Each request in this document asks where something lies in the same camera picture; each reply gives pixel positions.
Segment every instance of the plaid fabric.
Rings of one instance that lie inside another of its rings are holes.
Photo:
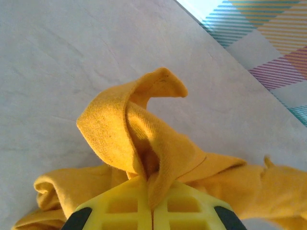
[[[307,0],[178,2],[307,127]]]

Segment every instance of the striped cloth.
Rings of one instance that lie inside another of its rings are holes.
[[[307,127],[307,0],[178,0]]]

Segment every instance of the white table surface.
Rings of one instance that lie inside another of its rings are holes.
[[[189,96],[149,110],[203,150],[307,169],[307,129],[174,1],[0,0],[1,229],[37,176],[101,163],[75,125],[95,95],[160,66]]]

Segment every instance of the yellow fabric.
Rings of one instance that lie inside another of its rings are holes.
[[[40,176],[34,184],[39,210],[12,229],[60,229],[78,205],[141,175],[151,208],[179,180],[226,201],[242,219],[265,218],[284,229],[307,230],[306,172],[269,159],[261,167],[203,152],[146,110],[151,97],[186,95],[182,82],[165,68],[100,93],[77,126],[106,164]]]

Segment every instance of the black rubber pad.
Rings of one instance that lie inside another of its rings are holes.
[[[214,209],[227,230],[247,230],[233,211],[221,206]]]
[[[61,230],[82,230],[91,212],[92,209],[90,207],[85,207],[72,213]]]

